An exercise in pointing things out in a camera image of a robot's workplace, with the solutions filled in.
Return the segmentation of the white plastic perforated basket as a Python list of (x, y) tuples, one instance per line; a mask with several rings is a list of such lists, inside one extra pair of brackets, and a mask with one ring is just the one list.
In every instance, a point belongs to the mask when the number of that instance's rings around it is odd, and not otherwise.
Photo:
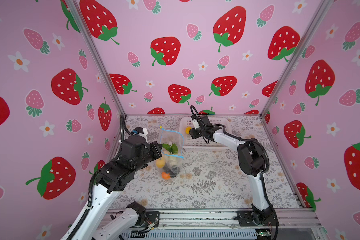
[(180, 121), (179, 132), (184, 136), (184, 148), (188, 150), (200, 150), (200, 151), (223, 151), (228, 149), (227, 146), (218, 142), (214, 142), (213, 131), (217, 128), (207, 128), (203, 130), (203, 126), (196, 130), (196, 133), (191, 135), (187, 134), (186, 129), (190, 127), (195, 128), (193, 119), (191, 117), (182, 118)]

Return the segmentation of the yellow mango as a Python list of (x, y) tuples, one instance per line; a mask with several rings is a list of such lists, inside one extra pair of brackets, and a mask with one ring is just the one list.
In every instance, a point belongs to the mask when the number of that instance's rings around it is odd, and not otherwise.
[(166, 160), (165, 159), (160, 158), (160, 159), (156, 160), (156, 166), (159, 169), (162, 169), (165, 165), (166, 165)]

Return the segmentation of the clear zip bag blue zipper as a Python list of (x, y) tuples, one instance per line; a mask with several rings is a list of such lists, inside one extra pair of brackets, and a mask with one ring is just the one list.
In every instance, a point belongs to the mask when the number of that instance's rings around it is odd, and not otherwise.
[(183, 145), (183, 134), (164, 129), (160, 126), (160, 144), (162, 144), (162, 157), (156, 161), (156, 166), (161, 171), (164, 180), (171, 180), (183, 172), (183, 161), (185, 159)]

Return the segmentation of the white chinese cabbage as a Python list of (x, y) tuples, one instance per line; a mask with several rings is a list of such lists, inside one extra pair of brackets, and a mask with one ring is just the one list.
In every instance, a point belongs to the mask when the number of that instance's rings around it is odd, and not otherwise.
[(167, 156), (166, 164), (170, 169), (175, 169), (179, 167), (179, 160), (177, 157)]

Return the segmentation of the orange mandarin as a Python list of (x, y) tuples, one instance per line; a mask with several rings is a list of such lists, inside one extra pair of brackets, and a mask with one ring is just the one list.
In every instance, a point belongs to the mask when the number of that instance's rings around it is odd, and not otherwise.
[(165, 172), (162, 172), (162, 178), (164, 180), (169, 180), (169, 179), (171, 179), (171, 176), (169, 174), (165, 173)]

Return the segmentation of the dark purple eggplant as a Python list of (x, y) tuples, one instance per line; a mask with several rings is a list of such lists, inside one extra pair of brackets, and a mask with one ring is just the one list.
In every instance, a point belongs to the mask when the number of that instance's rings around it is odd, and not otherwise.
[(181, 168), (179, 166), (172, 166), (168, 168), (166, 173), (169, 174), (170, 178), (175, 178), (179, 175)]

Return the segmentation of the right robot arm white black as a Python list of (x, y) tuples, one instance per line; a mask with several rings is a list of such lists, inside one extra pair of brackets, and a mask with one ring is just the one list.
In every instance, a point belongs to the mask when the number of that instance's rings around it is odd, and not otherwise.
[(274, 221), (278, 227), (277, 213), (266, 191), (264, 174), (269, 171), (270, 160), (263, 145), (254, 138), (243, 139), (226, 132), (224, 125), (193, 125), (194, 127), (189, 130), (193, 139), (202, 137), (206, 142), (216, 142), (237, 152), (239, 167), (248, 176), (253, 195), (253, 222), (263, 226)]

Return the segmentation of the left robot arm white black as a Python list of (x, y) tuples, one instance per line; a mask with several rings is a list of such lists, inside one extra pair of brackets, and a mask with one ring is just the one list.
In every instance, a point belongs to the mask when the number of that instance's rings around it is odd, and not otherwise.
[(162, 148), (162, 144), (148, 143), (139, 135), (122, 140), (116, 157), (91, 177), (88, 201), (63, 239), (114, 240), (130, 227), (143, 226), (147, 209), (137, 202), (129, 204), (104, 227), (99, 225), (135, 173), (162, 157)]

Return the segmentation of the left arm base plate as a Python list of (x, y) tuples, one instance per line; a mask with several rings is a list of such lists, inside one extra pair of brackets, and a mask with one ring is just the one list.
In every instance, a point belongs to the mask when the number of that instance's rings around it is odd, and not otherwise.
[(157, 211), (136, 211), (131, 208), (125, 209), (122, 213), (117, 214), (114, 219), (116, 227), (124, 231), (129, 228), (148, 228), (159, 225), (160, 212)]

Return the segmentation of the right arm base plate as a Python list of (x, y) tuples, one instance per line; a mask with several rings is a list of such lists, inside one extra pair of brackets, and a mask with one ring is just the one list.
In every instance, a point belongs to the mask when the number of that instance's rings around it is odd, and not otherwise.
[(235, 221), (239, 222), (240, 227), (276, 227), (279, 226), (275, 213), (270, 213), (265, 218), (256, 215), (252, 211), (237, 211)]

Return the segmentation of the aluminium rail base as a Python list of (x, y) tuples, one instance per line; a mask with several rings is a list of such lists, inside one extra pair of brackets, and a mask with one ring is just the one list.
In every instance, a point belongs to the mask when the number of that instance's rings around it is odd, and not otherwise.
[[(99, 226), (104, 227), (122, 211), (108, 210)], [(249, 209), (151, 210), (153, 211), (160, 212), (157, 227), (129, 228), (115, 240), (271, 240), (273, 237), (282, 240), (287, 238), (288, 233), (292, 234), (291, 240), (297, 240), (299, 233), (304, 230), (314, 240), (328, 239), (316, 214), (307, 209), (277, 209), (278, 227), (240, 227), (234, 217), (237, 216), (237, 211), (250, 211)]]

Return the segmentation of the left frame post aluminium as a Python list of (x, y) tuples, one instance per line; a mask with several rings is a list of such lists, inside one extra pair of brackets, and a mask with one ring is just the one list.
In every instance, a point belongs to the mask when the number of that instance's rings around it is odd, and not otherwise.
[(109, 73), (107, 72), (106, 68), (105, 68), (105, 65), (102, 61), (102, 58), (99, 54), (99, 51), (97, 50), (96, 48), (96, 45), (93, 41), (93, 38), (92, 38), (92, 35), (90, 34), (89, 32), (89, 29), (85, 23), (85, 20), (83, 18), (83, 15), (80, 11), (80, 8), (79, 8), (79, 4), (77, 1), (73, 1), (73, 0), (68, 0), (67, 1), (67, 4), (71, 10), (71, 13), (73, 15), (73, 18), (74, 20), (76, 21), (80, 31), (81, 31), (81, 34), (85, 40), (85, 43), (92, 55), (92, 58), (96, 64), (96, 67), (98, 68), (99, 70), (99, 73), (101, 75), (101, 77), (103, 78), (103, 81), (107, 87), (107, 90), (109, 91), (109, 94), (115, 104), (115, 106), (117, 107), (117, 109), (119, 110), (120, 114), (123, 114), (123, 115), (127, 115), (126, 112), (125, 112), (125, 109), (123, 108), (122, 104), (121, 104), (121, 101), (119, 100), (118, 98), (118, 94), (116, 92), (116, 89), (112, 83), (112, 80), (109, 76)]

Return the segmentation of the frame post aluminium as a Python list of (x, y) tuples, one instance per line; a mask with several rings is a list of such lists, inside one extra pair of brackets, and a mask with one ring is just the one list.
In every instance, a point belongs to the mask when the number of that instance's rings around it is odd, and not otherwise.
[(105, 65), (102, 61), (102, 58), (99, 54), (99, 51), (97, 50), (96, 48), (96, 45), (93, 41), (93, 38), (92, 38), (92, 35), (90, 34), (89, 32), (89, 29), (85, 23), (85, 20), (83, 18), (83, 15), (80, 11), (80, 8), (79, 8), (79, 4), (77, 1), (73, 1), (73, 0), (68, 0), (67, 1), (67, 4), (71, 10), (71, 13), (73, 15), (73, 18), (74, 20), (76, 21), (80, 31), (81, 31), (81, 34), (85, 40), (85, 43), (92, 55), (92, 58), (96, 64), (96, 67), (98, 68), (99, 70), (99, 73), (101, 75), (101, 77), (103, 78), (103, 81), (107, 87), (107, 90), (109, 91), (109, 94), (115, 104), (115, 106), (117, 107), (117, 109), (119, 110), (120, 114), (123, 114), (123, 115), (127, 115), (126, 112), (125, 112), (125, 109), (123, 108), (122, 104), (121, 104), (121, 101), (119, 100), (118, 98), (118, 94), (116, 92), (116, 89), (112, 83), (112, 80), (109, 76), (109, 73), (107, 72), (106, 68), (105, 68)]
[(283, 70), (280, 78), (278, 79), (278, 82), (271, 94), (271, 97), (267, 101), (262, 113), (260, 114), (261, 120), (265, 120), (266, 113), (270, 110), (273, 102), (275, 101), (276, 97), (278, 96), (279, 92), (282, 90), (283, 85), (288, 80), (289, 76), (294, 70), (294, 66), (296, 63), (299, 62), (301, 58), (301, 54), (303, 53), (303, 50), (307, 46), (307, 44), (311, 41), (312, 37), (315, 35), (315, 32), (317, 31), (318, 27), (320, 26), (321, 22), (325, 18), (327, 12), (329, 11), (331, 5), (333, 4), (333, 1), (330, 0), (323, 0), (318, 5), (318, 8), (316, 9), (311, 21), (309, 22), (303, 36), (301, 37), (301, 40), (294, 51), (291, 59), (287, 63), (285, 69)]

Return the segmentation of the right frame post aluminium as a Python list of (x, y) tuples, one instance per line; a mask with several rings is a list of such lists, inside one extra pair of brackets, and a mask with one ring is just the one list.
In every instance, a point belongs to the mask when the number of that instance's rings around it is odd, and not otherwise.
[(318, 27), (320, 26), (321, 22), (325, 18), (327, 12), (329, 11), (331, 5), (333, 4), (333, 1), (330, 0), (323, 0), (318, 5), (318, 8), (316, 9), (311, 21), (309, 22), (303, 36), (301, 37), (301, 40), (294, 51), (291, 59), (287, 63), (285, 69), (283, 70), (280, 78), (278, 79), (278, 82), (271, 94), (271, 97), (267, 101), (262, 113), (260, 114), (261, 120), (265, 120), (266, 113), (270, 110), (273, 102), (275, 101), (276, 97), (278, 96), (279, 92), (282, 90), (283, 85), (288, 80), (289, 76), (294, 70), (294, 66), (296, 63), (299, 62), (301, 58), (301, 54), (303, 53), (303, 50), (307, 46), (307, 44), (311, 41), (312, 37), (315, 35), (315, 32), (317, 31)]

